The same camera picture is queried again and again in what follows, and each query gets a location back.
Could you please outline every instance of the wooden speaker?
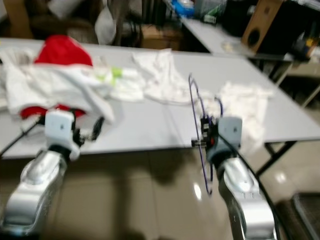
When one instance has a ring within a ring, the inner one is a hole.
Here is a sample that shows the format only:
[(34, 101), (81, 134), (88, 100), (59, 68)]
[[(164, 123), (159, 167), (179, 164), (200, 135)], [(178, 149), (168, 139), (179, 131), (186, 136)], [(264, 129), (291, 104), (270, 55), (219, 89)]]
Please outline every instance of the wooden speaker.
[(316, 14), (291, 0), (259, 0), (241, 42), (255, 53), (285, 55)]

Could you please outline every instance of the desk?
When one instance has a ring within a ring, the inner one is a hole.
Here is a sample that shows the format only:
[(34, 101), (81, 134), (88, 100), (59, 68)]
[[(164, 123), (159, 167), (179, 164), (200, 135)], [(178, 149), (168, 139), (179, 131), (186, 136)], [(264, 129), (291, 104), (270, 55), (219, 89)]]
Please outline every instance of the desk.
[[(39, 50), (42, 44), (42, 41), (35, 40), (0, 41), (0, 47), (28, 47), (34, 50)], [(135, 67), (132, 53), (150, 51), (90, 44), (83, 46), (92, 56), (106, 56), (111, 65), (118, 67)], [(192, 73), (200, 88), (213, 93), (217, 93), (226, 81), (257, 83), (272, 89), (274, 98), (269, 102), (266, 112), (265, 142), (287, 142), (286, 149), (280, 152), (279, 157), (296, 141), (320, 140), (320, 127), (247, 60), (219, 58), (205, 53), (175, 52), (174, 61), (177, 70), (186, 80), (189, 73)], [(189, 148), (191, 138), (196, 136), (191, 106), (164, 105), (147, 99), (141, 103), (111, 100), (110, 104), (115, 112), (115, 123), (107, 126), (95, 143), (83, 146), (83, 154)], [(18, 132), (19, 125), (11, 121), (9, 114), (0, 113), (0, 145), (5, 146)], [(5, 157), (32, 157), (43, 147), (43, 142), (44, 138), (40, 136), (27, 137), (10, 149)]]

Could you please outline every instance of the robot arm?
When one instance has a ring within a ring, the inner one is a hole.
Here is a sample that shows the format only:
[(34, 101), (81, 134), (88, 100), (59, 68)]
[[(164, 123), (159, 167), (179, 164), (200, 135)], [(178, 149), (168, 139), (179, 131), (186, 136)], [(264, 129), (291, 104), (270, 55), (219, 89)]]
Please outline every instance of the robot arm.
[[(39, 238), (68, 163), (78, 159), (85, 141), (75, 121), (74, 114), (67, 111), (51, 110), (45, 115), (47, 149), (41, 150), (24, 167), (20, 183), (0, 219), (0, 239)], [(95, 140), (102, 124), (103, 118), (94, 126), (93, 135), (87, 138)]]
[(236, 117), (201, 119), (206, 160), (214, 165), (219, 193), (225, 201), (234, 240), (277, 240), (275, 216), (258, 180), (234, 151), (240, 147), (242, 120)]

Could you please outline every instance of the cardboard box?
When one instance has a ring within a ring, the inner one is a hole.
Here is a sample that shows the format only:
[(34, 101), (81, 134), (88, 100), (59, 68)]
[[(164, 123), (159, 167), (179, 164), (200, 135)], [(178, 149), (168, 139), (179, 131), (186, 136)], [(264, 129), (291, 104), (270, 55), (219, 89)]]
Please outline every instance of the cardboard box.
[(172, 49), (180, 50), (183, 34), (171, 27), (157, 27), (143, 25), (141, 28), (141, 48), (144, 49)]
[(29, 17), (24, 0), (4, 0), (6, 13), (11, 23), (10, 36), (12, 38), (33, 39), (29, 26)]

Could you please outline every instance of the blue object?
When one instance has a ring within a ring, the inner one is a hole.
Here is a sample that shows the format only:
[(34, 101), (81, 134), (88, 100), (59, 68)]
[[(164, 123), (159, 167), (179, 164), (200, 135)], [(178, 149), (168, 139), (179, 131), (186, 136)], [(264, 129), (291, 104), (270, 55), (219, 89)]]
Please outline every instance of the blue object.
[(184, 7), (178, 0), (172, 0), (172, 5), (174, 6), (175, 13), (179, 16), (193, 17), (195, 15), (194, 7)]

